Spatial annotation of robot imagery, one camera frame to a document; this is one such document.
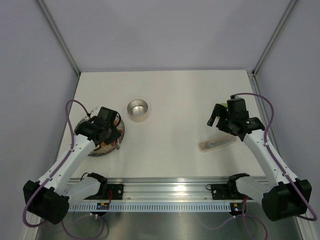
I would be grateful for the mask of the round steel bowl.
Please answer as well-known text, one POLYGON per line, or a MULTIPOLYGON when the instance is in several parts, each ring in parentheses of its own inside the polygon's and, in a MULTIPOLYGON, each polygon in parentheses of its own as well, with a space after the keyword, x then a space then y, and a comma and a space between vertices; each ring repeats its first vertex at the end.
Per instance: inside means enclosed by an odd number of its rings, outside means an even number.
POLYGON ((134 122, 143 122, 149 116, 149 106, 142 99, 134 99, 127 105, 127 114, 134 122))

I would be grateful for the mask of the metal tongs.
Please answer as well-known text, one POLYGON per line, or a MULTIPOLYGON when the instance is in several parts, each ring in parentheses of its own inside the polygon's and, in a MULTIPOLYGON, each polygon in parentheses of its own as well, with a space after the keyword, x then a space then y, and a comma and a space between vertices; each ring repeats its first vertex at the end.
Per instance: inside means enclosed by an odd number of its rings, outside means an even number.
POLYGON ((118 141, 114 141, 113 145, 117 150, 119 150, 121 148, 121 145, 120 145, 120 143, 118 141))

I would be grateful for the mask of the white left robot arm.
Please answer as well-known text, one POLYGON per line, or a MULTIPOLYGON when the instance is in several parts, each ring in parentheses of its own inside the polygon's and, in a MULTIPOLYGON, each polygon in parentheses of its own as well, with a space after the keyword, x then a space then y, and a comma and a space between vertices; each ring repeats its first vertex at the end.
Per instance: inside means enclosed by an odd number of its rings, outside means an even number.
POLYGON ((120 147, 118 129, 121 115, 112 109, 100 107, 97 115, 90 116, 75 131, 71 131, 69 149, 37 181, 27 181, 23 186, 25 207, 23 223, 28 227, 27 213, 32 213, 54 225, 60 223, 69 208, 86 198, 103 199, 108 195, 106 177, 89 173, 84 180, 67 186, 82 161, 102 144, 120 147))

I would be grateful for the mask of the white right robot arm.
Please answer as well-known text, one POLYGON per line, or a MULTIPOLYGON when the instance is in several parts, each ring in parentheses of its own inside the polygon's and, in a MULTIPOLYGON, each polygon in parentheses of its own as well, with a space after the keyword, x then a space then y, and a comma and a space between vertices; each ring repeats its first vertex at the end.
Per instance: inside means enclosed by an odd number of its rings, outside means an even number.
POLYGON ((259 183, 247 173, 231 175, 226 183, 230 197, 245 195, 262 206, 269 220, 275 222, 289 217, 303 218, 309 210, 312 186, 308 180, 300 180, 284 163, 268 137, 266 128, 258 117, 251 117, 246 101, 235 95, 226 105, 215 104, 207 122, 218 130, 238 137, 252 152, 268 184, 259 183))

